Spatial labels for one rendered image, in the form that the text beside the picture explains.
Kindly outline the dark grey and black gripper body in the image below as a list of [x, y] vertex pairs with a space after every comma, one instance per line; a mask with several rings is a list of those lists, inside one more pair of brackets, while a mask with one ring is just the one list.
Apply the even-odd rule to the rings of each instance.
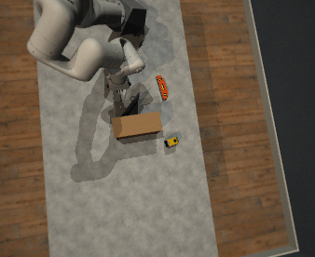
[[126, 81], [122, 85], [115, 85], [108, 79], [108, 85], [110, 90], [122, 90], [122, 89], [128, 89], [130, 87], [128, 76], [126, 76]]

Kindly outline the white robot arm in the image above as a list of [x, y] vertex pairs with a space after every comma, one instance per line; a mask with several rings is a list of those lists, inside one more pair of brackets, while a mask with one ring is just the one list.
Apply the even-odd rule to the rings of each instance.
[[79, 81], [88, 82], [100, 68], [108, 68], [106, 78], [115, 85], [124, 84], [127, 75], [138, 74], [145, 67], [127, 39], [119, 37], [108, 43], [87, 38], [71, 59], [62, 55], [75, 27], [84, 29], [105, 24], [119, 27], [123, 24], [126, 12], [121, 2], [104, 1], [36, 0], [41, 18], [27, 43], [29, 53], [36, 60]]

